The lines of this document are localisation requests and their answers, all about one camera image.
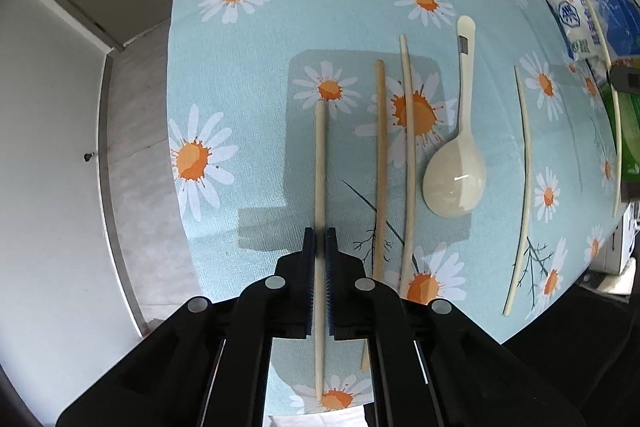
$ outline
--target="white petal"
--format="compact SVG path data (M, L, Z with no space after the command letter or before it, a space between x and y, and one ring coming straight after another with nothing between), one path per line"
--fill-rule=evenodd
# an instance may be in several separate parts
M193 142L196 139L198 131L198 106L193 104L189 111L189 123L187 124L187 142Z
M438 297L447 301L463 301L466 299L466 292L460 288L441 288Z
M331 62L327 62L326 60L320 62L320 74L322 78L334 77L334 67Z
M340 86L340 87L351 86L351 84L355 84L357 81L358 81L358 77L357 76L352 76L351 78L345 78L345 79L341 80L340 82L338 82L338 86Z
M185 185L185 180L182 180L182 183L179 185L177 189L178 193L178 205L180 206L180 217L184 215L184 210L187 207L187 190Z
M350 388L349 394L355 396L356 394L362 393L362 391L369 387L371 387L371 381L368 378L366 380L361 380L356 385Z
M374 123L366 123L364 125L357 126L353 133L355 136L363 137L363 136L375 136L378 129L378 124Z
M297 86L303 86L303 87L318 87L318 84L314 82L309 82L308 80L301 80L299 78L294 78L293 83L296 84Z
M231 174L231 172L225 171L225 169L220 167L207 165L204 169L204 172L207 176L217 182L222 183L223 185L231 185L235 181L235 178L233 174Z
M204 14L204 16L202 17L202 22L207 22L209 19L211 19L216 13L218 13L220 10L222 10L223 6L225 6L225 4L221 3L221 2L216 4L215 6L213 6L211 8L211 10L207 11Z
M299 91L293 95L294 100L303 100L304 98L309 98L310 96L318 95L318 90L314 89L313 91Z
M209 203L213 208L220 208L220 198L218 198L218 193L209 180L204 178L202 183L198 184L198 188L200 188L200 191L205 200L207 200L207 203Z
M320 93L316 91L314 92L313 96L310 96L308 99L306 99L306 102L302 104L302 109L308 109L309 107L314 105L318 100L320 100Z
M200 197L198 196L198 190L196 188L196 182L192 181L187 183L187 194L189 196L189 206L191 207L191 214L196 221L200 220Z
M217 147L218 145L220 145L224 140L226 140L230 136L231 136L231 127L225 127L224 129L215 133L211 138L211 140L209 140L208 142L206 142L206 144L204 144L204 147L207 147L208 149L213 149L214 147Z
M217 149L213 149L211 151L211 156L209 156L209 163L217 163L228 160L229 158L233 158L235 154L238 152L237 145L227 145L226 147L218 147Z
M349 377L345 378L343 383L342 383L342 389L343 390L347 390L348 387L351 387L354 383L356 383L356 376L355 375L350 375ZM355 394L351 389L348 389L350 394Z
M316 86L320 83L320 75L314 68L310 68L309 66L305 66L305 73L308 74L311 80L315 81Z
M334 100L334 103L336 107L340 109L342 112L345 112L346 114L351 114L351 109L347 104L344 103L344 100L338 98L337 100Z
M222 15L222 23L235 23L238 20L238 8L235 4L226 5L226 10Z
M248 2L241 2L240 5L242 6L242 8L244 8L244 12L248 15L251 15L253 12L255 12L255 8Z
M213 128L218 124L218 122L220 120L222 120L222 117L224 116L223 113L221 112L217 112L214 113L211 118L209 118L209 120L207 120L207 123L204 124L202 130L200 131L200 133L198 134L198 139L203 142L206 143L207 140L209 139L209 136L211 134L211 131L213 130Z

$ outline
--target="wooden chopstick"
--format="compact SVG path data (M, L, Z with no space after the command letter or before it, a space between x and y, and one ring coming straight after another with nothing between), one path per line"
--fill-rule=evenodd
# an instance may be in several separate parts
M412 276L411 257L414 254L415 228L415 122L414 122L414 86L411 78L411 62L406 36L400 35L400 54L402 55L402 75L404 76L404 103L406 109L406 207L404 218L404 251L400 271L401 298L406 299Z
M376 60L376 88L378 96L378 167L376 172L376 241L373 250L373 279L382 281L384 278L383 269L385 266L385 236L386 236L386 74L385 63ZM369 345L364 344L362 353L362 364L360 368L368 371Z
M529 232L529 217L531 215L531 191L533 182L533 156L531 154L531 131L529 127L529 113L527 111L527 100L525 89L522 85L520 70L516 66L516 86L518 87L518 97L520 99L520 111L522 113L522 134L524 136L524 202L522 204L522 222L520 224L520 240L518 242L518 253L516 255L516 263L513 267L511 275L511 284L507 301L504 304L502 315L508 317L511 313L511 307L516 296L516 288L518 286L518 278L522 272L522 263L524 262L524 254L527 250L527 232Z
M326 191L326 107L316 102L316 205L314 228L316 232L316 259L314 263L314 344L316 399L324 392L324 336L326 315L326 265L324 261L325 191Z
M596 33L598 34L598 38L602 44L604 61L607 65L608 73L611 70L611 56L609 55L607 41L604 38L604 32L602 31L602 26L600 26L598 15L593 9L593 3L591 0L584 1L587 3L587 8L591 12L591 19L593 20L593 24L596 26ZM618 215L618 206L620 204L620 184L622 183L622 121L620 120L620 99L618 98L618 92L616 91L616 88L613 87L613 84L610 84L610 87L611 98L613 99L613 116L616 126L616 193L613 201L613 217L616 217Z

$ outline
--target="light blue tablecloth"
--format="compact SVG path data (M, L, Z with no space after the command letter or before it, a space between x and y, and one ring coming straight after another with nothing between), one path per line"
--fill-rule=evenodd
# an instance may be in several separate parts
M237 296L299 250L314 213L314 103L329 108L327 224L370 270L376 191L374 61L388 74L389 200L385 279L398 280L404 230L405 125L399 34L412 67L418 180L455 136L455 21L476 22L472 126L487 165L468 216L431 213L418 187L410 297L450 299L502 342L580 275L615 226L614 146L584 63L563 54L545 0L174 0L168 64L172 163L182 222L204 295ZM535 191L526 270L502 316L524 197L514 65L532 128ZM328 341L321 402L313 343L273 346L265 413L341 409L372 400L362 341Z

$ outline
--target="spoon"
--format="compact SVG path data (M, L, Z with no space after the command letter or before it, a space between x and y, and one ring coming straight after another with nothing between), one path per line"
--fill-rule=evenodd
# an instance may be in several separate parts
M456 23L456 31L460 52L458 136L433 155L422 180L424 201L442 217L471 212L482 198L486 185L484 159L471 134L476 24L471 17L463 15Z

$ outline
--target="floor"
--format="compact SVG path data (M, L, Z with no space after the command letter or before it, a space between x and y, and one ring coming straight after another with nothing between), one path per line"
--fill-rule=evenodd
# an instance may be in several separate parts
M182 229L166 124L168 22L113 55L107 151L120 250L144 320L154 329L200 294Z

